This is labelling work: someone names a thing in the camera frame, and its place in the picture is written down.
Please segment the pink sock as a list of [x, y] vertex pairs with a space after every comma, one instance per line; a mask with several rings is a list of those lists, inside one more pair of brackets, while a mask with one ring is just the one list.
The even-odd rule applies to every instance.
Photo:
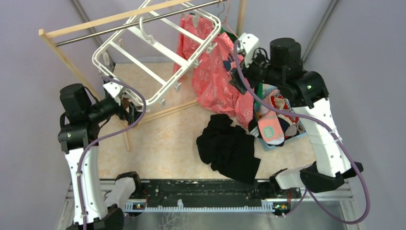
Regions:
[[[269, 105], [272, 105], [273, 108], [276, 106], [273, 103], [273, 97], [278, 96], [279, 90], [273, 89], [263, 101]], [[262, 139], [272, 146], [281, 147], [284, 145], [285, 136], [284, 130], [280, 124], [278, 114], [273, 110], [265, 107], [264, 105], [260, 106], [259, 115], [261, 118], [258, 121], [259, 130], [262, 135]]]

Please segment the beige and red animal sock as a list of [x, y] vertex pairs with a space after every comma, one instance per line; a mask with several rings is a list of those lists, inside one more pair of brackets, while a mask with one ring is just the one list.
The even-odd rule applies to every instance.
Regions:
[[[281, 111], [289, 112], [291, 114], [294, 113], [294, 111], [291, 110], [291, 108], [289, 107], [287, 100], [284, 99], [281, 95], [274, 96], [273, 103], [276, 106], [276, 108]], [[289, 118], [292, 121], [292, 123], [294, 123], [294, 124], [297, 124], [299, 122], [299, 118], [297, 118], [297, 117], [287, 116], [287, 115], [285, 115], [285, 117]]]

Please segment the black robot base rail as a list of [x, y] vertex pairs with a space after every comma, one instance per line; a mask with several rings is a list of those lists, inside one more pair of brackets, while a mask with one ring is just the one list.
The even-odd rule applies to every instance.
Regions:
[[149, 179], [141, 191], [124, 207], [130, 214], [139, 212], [274, 212], [282, 204], [293, 204], [312, 196], [303, 188], [290, 189], [282, 195], [269, 191], [268, 180], [248, 185], [233, 180]]

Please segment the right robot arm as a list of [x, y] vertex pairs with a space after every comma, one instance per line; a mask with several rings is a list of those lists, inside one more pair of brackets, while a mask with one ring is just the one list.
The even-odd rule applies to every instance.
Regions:
[[234, 74], [238, 86], [250, 94], [254, 81], [275, 86], [289, 101], [292, 116], [304, 125], [316, 157], [308, 166], [275, 173], [270, 178], [274, 197], [283, 197], [290, 188], [304, 187], [313, 193], [333, 191], [352, 177], [364, 182], [363, 165], [351, 158], [337, 131], [325, 82], [319, 73], [303, 68], [298, 42], [292, 38], [272, 40], [266, 56], [259, 53], [258, 39], [247, 34], [234, 42], [234, 53], [244, 57]]

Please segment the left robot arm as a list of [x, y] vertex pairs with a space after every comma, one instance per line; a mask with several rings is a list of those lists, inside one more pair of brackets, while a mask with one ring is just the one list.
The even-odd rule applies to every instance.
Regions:
[[115, 82], [104, 84], [107, 93], [95, 98], [80, 83], [60, 91], [64, 113], [60, 117], [58, 141], [65, 154], [72, 178], [74, 217], [72, 230], [121, 230], [127, 200], [138, 198], [144, 191], [137, 172], [119, 174], [108, 194], [102, 192], [98, 169], [99, 132], [102, 122], [113, 116], [134, 127], [143, 117], [130, 103], [124, 105], [129, 89]]

